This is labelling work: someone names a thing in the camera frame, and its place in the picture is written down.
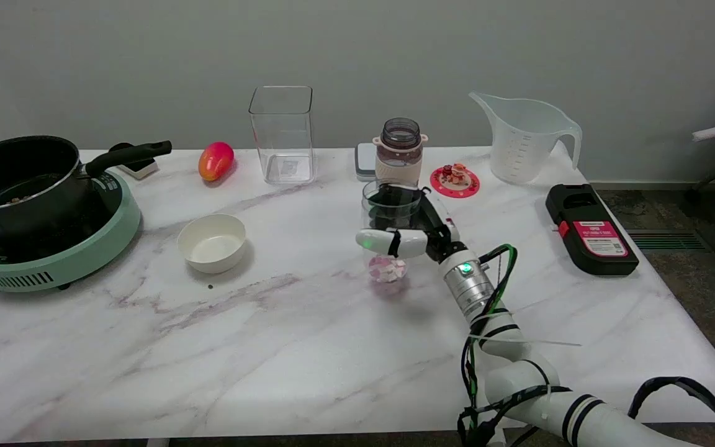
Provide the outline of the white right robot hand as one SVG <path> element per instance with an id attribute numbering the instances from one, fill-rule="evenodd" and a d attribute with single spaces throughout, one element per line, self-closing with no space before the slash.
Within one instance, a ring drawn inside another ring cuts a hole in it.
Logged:
<path id="1" fill-rule="evenodd" d="M 392 258 L 426 255 L 440 264 L 467 249 L 452 217 L 428 187 L 375 181 L 365 186 L 361 206 L 365 223 L 356 243 L 366 251 Z"/>

